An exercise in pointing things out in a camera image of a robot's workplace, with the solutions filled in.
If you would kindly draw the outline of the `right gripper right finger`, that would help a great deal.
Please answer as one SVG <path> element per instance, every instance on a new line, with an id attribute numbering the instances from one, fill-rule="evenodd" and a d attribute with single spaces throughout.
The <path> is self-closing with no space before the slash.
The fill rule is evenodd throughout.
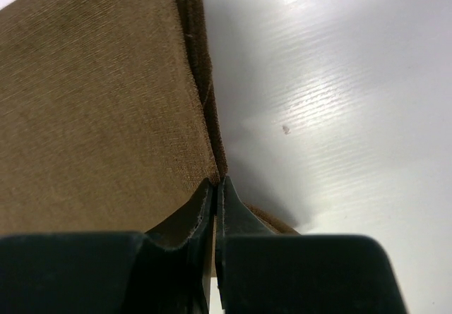
<path id="1" fill-rule="evenodd" d="M 226 313 L 401 313 L 385 250 L 360 235 L 275 234 L 218 186 L 215 266 Z"/>

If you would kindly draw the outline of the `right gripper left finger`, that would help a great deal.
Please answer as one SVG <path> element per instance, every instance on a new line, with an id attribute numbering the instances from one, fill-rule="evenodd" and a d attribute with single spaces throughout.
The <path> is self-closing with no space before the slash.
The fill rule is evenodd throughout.
<path id="1" fill-rule="evenodd" d="M 207 313 L 214 188 L 153 229 L 1 238 L 2 313 Z"/>

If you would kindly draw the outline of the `brown cloth napkin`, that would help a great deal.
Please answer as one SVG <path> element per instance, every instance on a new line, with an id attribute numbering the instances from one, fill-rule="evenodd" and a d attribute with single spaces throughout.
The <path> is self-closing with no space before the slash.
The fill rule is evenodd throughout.
<path id="1" fill-rule="evenodd" d="M 145 231 L 226 173 L 203 0 L 1 10 L 1 233 Z"/>

